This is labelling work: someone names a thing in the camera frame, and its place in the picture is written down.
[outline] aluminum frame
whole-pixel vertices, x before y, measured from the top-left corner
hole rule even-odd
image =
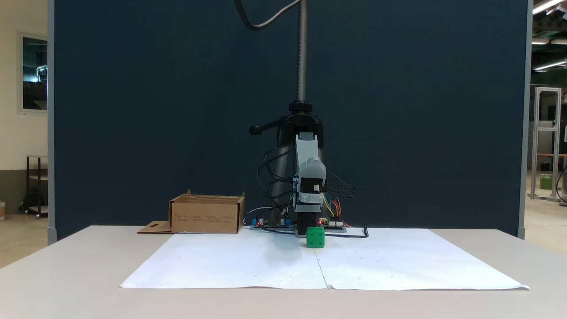
[[[552,128],[539,127],[539,111],[540,111],[540,98],[542,92],[552,92],[557,94],[555,106],[555,125]],[[558,87],[536,87],[534,99],[534,136],[532,143],[532,176],[531,176],[531,199],[546,199],[554,202],[559,202],[557,197],[557,171],[559,166],[559,139],[560,139],[560,120],[561,120],[561,89]],[[551,195],[537,196],[535,194],[535,184],[538,174],[538,138],[539,132],[553,132],[553,185],[551,188]]]
[[[48,225],[47,225],[47,244],[51,245],[57,241],[57,230],[55,229],[55,114],[54,114],[54,74],[55,74],[55,0],[48,0],[47,4],[47,154],[48,172],[47,180],[47,204],[48,204]]]

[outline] window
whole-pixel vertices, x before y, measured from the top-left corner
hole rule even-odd
[[[20,112],[47,111],[47,39],[19,32]]]

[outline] metal pole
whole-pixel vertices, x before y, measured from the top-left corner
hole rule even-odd
[[[565,170],[567,170],[567,157],[563,157],[563,171],[565,171]],[[565,174],[563,174],[563,184],[562,184],[562,185],[563,185],[563,187],[561,188],[561,193],[562,193],[562,195],[559,195],[559,197],[560,197],[560,199],[562,199],[562,202],[564,202],[564,201],[565,201],[565,199],[564,199],[565,197],[564,197],[564,196],[567,195],[567,194],[566,194],[566,191],[567,191],[567,177],[565,176]]]
[[[541,89],[535,88],[534,96],[534,140],[532,142],[532,185],[530,187],[530,199],[535,199],[535,180],[538,170],[538,134],[539,134],[539,96]]]
[[[26,156],[26,196],[29,193],[29,156]]]
[[[557,178],[559,175],[558,167],[559,167],[559,139],[561,134],[561,89],[557,92],[557,102],[555,107],[555,128],[556,131],[553,132],[553,136],[555,137],[554,146],[553,146],[553,185],[551,187],[551,197],[555,197],[557,194]]]
[[[307,73],[307,0],[298,6],[297,27],[297,100],[305,101]]]
[[[37,158],[37,215],[41,217],[41,157]]]

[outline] green bucket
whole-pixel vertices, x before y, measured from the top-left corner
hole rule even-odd
[[[553,175],[541,174],[540,175],[540,186],[541,186],[542,190],[550,190],[553,187]]]

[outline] white paper sheet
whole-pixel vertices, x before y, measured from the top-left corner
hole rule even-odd
[[[301,247],[295,236],[242,229],[236,235],[175,234],[120,287],[327,286],[313,249]]]
[[[307,248],[304,238],[249,229],[237,235],[175,234],[121,287],[526,287],[429,230],[373,228],[369,233],[364,239],[326,237],[323,249]]]
[[[527,288],[427,229],[370,228],[363,240],[326,237],[316,249],[330,288]],[[360,234],[349,229],[349,234]]]

